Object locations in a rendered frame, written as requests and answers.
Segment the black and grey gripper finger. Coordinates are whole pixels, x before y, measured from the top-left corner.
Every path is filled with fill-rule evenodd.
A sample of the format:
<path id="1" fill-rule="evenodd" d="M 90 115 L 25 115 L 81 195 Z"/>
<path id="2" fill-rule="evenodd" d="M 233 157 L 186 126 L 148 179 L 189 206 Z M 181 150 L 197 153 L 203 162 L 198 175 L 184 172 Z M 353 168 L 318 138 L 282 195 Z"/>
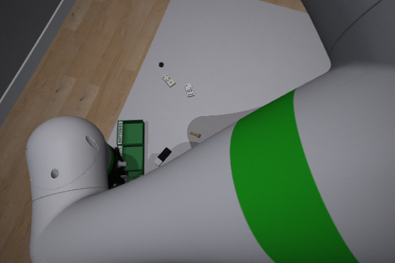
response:
<path id="1" fill-rule="evenodd" d="M 126 183 L 126 182 L 129 182 L 129 180 L 126 180 L 126 179 L 123 179 L 123 178 L 120 177 L 120 178 L 118 179 L 118 181 L 115 182 L 115 184 L 116 184 L 116 186 L 118 186 L 118 185 L 124 184 L 124 183 Z M 113 186 L 113 187 L 115 188 L 116 186 Z"/>
<path id="2" fill-rule="evenodd" d="M 115 150 L 117 151 L 117 153 L 118 153 L 119 156 L 121 157 L 121 161 L 124 162 L 124 161 L 123 161 L 123 158 L 122 158 L 122 156 L 121 156 L 121 154 L 120 154 L 120 152 L 119 152 L 119 148 L 113 148 L 113 149 L 115 149 Z M 126 166 L 125 166 L 125 167 L 126 167 Z M 123 171 L 122 171 L 122 174 L 121 174 L 120 177 L 123 178 L 123 179 L 131 179 L 131 176 L 128 175 L 128 171 L 125 171 L 125 170 L 124 170 L 125 167 L 123 166 Z"/>

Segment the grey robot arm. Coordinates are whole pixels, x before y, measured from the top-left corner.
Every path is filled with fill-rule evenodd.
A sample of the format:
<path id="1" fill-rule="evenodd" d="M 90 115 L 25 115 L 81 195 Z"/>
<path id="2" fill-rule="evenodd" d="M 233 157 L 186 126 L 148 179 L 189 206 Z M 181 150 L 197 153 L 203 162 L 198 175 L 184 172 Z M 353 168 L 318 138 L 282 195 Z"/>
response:
<path id="1" fill-rule="evenodd" d="M 132 181 L 90 121 L 40 124 L 32 263 L 395 263 L 395 0 L 301 2 L 329 71 Z"/>

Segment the white domino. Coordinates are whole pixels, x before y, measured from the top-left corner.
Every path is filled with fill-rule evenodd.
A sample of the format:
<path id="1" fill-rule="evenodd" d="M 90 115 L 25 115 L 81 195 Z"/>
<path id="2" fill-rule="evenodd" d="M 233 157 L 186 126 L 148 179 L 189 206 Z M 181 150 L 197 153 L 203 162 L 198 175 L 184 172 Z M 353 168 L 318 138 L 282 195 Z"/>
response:
<path id="1" fill-rule="evenodd" d="M 187 92 L 187 96 L 188 96 L 188 97 L 194 96 L 194 91 L 193 91 L 193 89 L 192 89 L 191 83 L 190 83 L 190 84 L 185 84 L 185 90 L 186 90 L 186 92 Z"/>
<path id="2" fill-rule="evenodd" d="M 175 85 L 175 82 L 172 80 L 172 78 L 166 74 L 162 77 L 162 79 L 170 86 L 172 87 L 173 85 Z"/>

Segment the green three-compartment bin rack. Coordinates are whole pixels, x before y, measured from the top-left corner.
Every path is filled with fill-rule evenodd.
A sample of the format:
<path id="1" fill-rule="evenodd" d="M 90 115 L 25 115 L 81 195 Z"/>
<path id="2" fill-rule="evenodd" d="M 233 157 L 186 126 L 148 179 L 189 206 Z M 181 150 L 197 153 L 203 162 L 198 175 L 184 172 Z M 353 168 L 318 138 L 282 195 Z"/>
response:
<path id="1" fill-rule="evenodd" d="M 145 123 L 143 120 L 117 121 L 117 147 L 124 162 L 128 162 L 124 170 L 132 177 L 127 180 L 131 181 L 144 175 Z"/>

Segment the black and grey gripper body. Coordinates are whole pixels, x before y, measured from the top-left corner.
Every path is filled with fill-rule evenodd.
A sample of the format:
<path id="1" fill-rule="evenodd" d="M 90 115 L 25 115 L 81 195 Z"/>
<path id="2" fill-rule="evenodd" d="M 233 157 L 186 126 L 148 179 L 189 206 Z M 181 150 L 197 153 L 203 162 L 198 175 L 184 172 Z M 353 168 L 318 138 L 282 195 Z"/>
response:
<path id="1" fill-rule="evenodd" d="M 120 178 L 120 176 L 122 174 L 122 171 L 123 171 L 123 167 L 120 168 L 120 172 L 119 172 L 118 176 L 115 178 L 115 180 L 108 185 L 109 189 L 111 189 L 114 186 L 115 182 L 118 181 L 118 179 Z"/>

